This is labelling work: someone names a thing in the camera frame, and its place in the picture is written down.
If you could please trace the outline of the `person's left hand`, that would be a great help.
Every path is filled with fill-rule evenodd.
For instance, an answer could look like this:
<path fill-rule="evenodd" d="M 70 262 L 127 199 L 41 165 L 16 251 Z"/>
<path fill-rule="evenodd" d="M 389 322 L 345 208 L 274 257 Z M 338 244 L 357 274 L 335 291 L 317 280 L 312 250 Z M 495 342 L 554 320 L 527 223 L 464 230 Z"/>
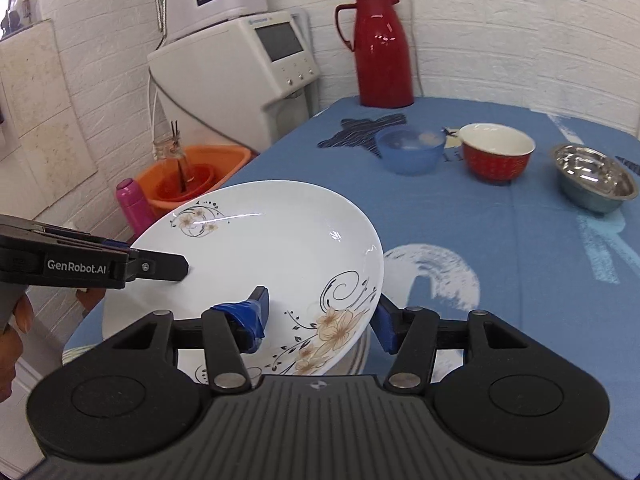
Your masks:
<path fill-rule="evenodd" d="M 104 298 L 104 288 L 81 288 L 76 290 L 76 299 L 86 311 L 91 311 Z M 18 330 L 26 334 L 34 322 L 34 310 L 26 292 L 18 298 L 13 315 Z M 23 343 L 20 334 L 11 325 L 1 331 L 0 339 L 0 402 L 8 400 L 12 394 L 12 382 L 16 377 L 16 363 L 23 354 Z"/>

